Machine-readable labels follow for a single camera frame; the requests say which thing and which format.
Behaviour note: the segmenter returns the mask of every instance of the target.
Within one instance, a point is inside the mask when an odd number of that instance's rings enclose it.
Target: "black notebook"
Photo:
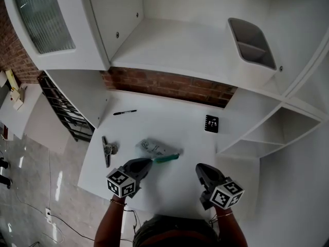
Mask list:
[[[218,133],[218,117],[207,115],[205,130],[212,133]]]

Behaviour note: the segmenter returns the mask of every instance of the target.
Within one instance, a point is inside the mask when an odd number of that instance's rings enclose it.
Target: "wrist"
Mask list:
[[[215,206],[215,210],[216,210],[216,214],[217,216],[223,216],[223,215],[226,215],[226,214],[229,214],[229,213],[232,213],[232,209],[231,208],[228,208],[228,209],[222,209],[218,206]]]
[[[126,198],[126,197],[124,197],[124,198],[119,198],[119,197],[116,196],[116,195],[113,195],[113,197],[112,197],[112,199],[113,199],[114,201],[116,201],[116,202],[118,202],[118,203],[121,203],[121,204],[124,204],[124,203],[125,203],[125,198]]]

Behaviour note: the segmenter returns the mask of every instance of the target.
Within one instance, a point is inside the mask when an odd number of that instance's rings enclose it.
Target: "cabinet door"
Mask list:
[[[107,70],[90,0],[5,0],[12,25],[38,69]]]

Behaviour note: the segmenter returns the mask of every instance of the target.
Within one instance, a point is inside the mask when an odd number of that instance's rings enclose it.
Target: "fiducial marker cube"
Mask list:
[[[239,202],[244,192],[236,181],[231,181],[217,186],[210,201],[222,209],[228,209]]]
[[[136,181],[116,168],[106,176],[106,179],[108,189],[119,198],[136,191]]]

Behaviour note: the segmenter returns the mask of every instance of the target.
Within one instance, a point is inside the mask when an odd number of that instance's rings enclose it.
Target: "wall outlet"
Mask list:
[[[46,208],[46,219],[47,219],[47,222],[49,224],[52,224],[52,220],[51,220],[51,211],[49,209]]]

